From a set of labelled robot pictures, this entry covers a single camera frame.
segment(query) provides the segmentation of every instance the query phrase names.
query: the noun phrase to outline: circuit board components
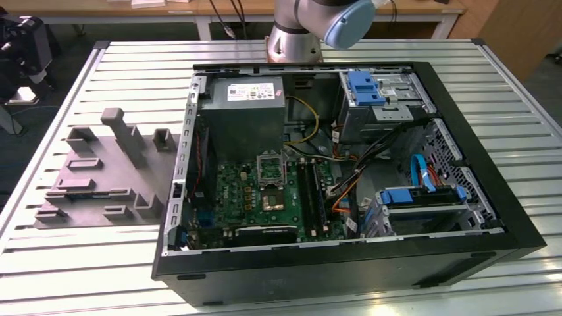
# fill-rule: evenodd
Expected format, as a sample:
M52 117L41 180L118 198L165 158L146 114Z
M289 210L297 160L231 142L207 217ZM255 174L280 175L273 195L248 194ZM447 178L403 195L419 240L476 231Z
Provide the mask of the circuit board components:
M345 230L340 218L336 216L329 221L329 208L319 202L324 194L324 183L332 183L329 164L312 159L289 161L283 165L285 186L277 188L269 184L260 190L257 162L220 164L212 222L208 222L207 211L197 212L204 219L204 225L196 231L200 248L344 238ZM276 172L272 167L265 169L268 174ZM241 172L247 174L245 180L240 178ZM299 182L299 177L307 176L307 172L312 181L309 185Z

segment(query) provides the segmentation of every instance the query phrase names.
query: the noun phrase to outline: slotted metal table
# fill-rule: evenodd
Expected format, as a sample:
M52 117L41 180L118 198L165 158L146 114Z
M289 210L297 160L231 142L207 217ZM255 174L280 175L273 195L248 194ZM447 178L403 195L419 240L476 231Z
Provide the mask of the slotted metal table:
M109 130L105 107L140 132L181 128L193 63L265 62L263 41L97 43L0 216L0 315L512 315L562 310L562 129L486 46L361 41L325 61L428 61L547 247L451 287L195 310L149 279L157 226L36 230L34 212L76 125Z

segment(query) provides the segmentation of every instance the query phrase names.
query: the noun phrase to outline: blue plastic latch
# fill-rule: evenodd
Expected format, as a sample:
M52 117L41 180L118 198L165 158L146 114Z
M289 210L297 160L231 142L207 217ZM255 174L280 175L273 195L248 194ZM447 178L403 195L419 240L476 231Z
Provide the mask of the blue plastic latch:
M385 98L379 94L379 84L371 78L367 71L349 71L347 73L349 89L355 95L357 106L384 105Z
M388 189L387 192L393 203L411 203L413 201L408 189Z
M464 202L467 199L464 188L462 186L456 186L455 190L456 190L458 198L460 199L462 202Z
M380 191L380 199L383 200L383 204L389 204L389 194L387 191Z

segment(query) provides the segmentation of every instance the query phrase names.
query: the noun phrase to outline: yellow wire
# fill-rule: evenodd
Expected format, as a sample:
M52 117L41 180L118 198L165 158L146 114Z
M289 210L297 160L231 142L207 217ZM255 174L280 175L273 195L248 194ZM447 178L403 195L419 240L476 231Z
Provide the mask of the yellow wire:
M307 137L301 138L300 140L293 140L293 141L291 141L291 142L284 142L284 144L285 144L285 145L292 145L292 144L300 144L300 143L304 143L307 140L309 140L309 139L312 138L312 136L313 136L313 135L316 135L316 133L317 133L317 129L319 129L319 119L317 119L317 114L316 114L316 111L312 109L312 107L309 106L309 104L308 104L307 102L304 102L304 100L303 100L303 99L300 99L300 98L297 98L297 97L293 97L292 95L287 96L287 99L295 99L297 102L300 102L301 104L304 104L304 106L305 106L305 107L308 108L308 110L312 112L313 119L316 120L316 124L315 124L315 126L313 126L312 133L311 133Z

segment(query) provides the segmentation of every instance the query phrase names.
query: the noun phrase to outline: motherboard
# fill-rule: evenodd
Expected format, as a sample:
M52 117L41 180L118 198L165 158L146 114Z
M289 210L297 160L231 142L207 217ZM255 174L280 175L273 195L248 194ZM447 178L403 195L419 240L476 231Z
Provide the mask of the motherboard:
M344 238L340 216L324 204L333 184L328 162L303 159L277 168L268 159L219 165L215 209L197 211L201 248ZM272 178L285 182L263 186Z

